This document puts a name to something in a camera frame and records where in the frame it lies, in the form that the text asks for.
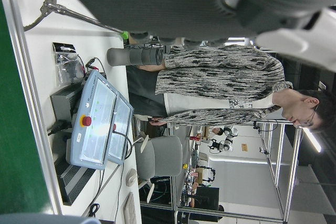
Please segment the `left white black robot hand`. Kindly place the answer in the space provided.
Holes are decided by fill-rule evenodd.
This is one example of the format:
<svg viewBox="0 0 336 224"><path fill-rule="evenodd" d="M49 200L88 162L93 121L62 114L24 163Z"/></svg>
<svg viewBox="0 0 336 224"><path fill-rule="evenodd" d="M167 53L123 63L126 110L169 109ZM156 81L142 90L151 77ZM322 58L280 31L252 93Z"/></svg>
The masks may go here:
<svg viewBox="0 0 336 224"><path fill-rule="evenodd" d="M249 37L335 71L335 0L79 0L100 22L191 42Z"/></svg>

